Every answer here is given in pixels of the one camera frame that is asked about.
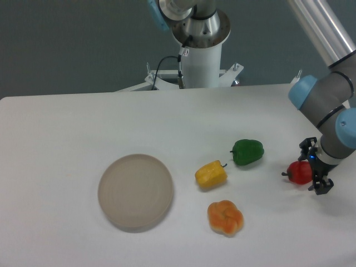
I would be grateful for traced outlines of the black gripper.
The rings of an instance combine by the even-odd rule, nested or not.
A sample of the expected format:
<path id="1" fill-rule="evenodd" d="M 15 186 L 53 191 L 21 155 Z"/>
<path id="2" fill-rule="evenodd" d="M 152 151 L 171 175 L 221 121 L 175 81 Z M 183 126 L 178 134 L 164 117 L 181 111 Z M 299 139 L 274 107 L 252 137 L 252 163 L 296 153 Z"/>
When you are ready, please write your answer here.
<path id="1" fill-rule="evenodd" d="M 298 161 L 308 160 L 312 170 L 312 185 L 309 191 L 314 191 L 317 195 L 327 194 L 334 183 L 329 179 L 328 173 L 338 166 L 338 159 L 328 155 L 320 144 L 316 144 L 316 137 L 308 137 L 300 144 L 300 156 Z"/>

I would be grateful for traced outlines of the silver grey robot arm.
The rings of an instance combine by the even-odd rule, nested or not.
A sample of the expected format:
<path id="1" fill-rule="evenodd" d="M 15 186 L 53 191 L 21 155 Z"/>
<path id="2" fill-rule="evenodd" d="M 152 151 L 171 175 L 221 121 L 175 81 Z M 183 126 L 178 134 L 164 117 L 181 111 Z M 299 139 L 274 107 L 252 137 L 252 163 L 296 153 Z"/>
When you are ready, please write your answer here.
<path id="1" fill-rule="evenodd" d="M 171 30 L 181 48 L 180 88 L 227 87 L 240 67 L 220 72 L 221 46 L 230 21 L 215 1 L 148 1 L 156 25 Z M 296 77 L 288 97 L 320 132 L 300 143 L 300 162 L 311 168 L 311 191 L 326 194 L 328 173 L 355 151 L 355 44 L 326 1 L 290 1 L 300 25 L 329 68 L 321 80 Z"/>

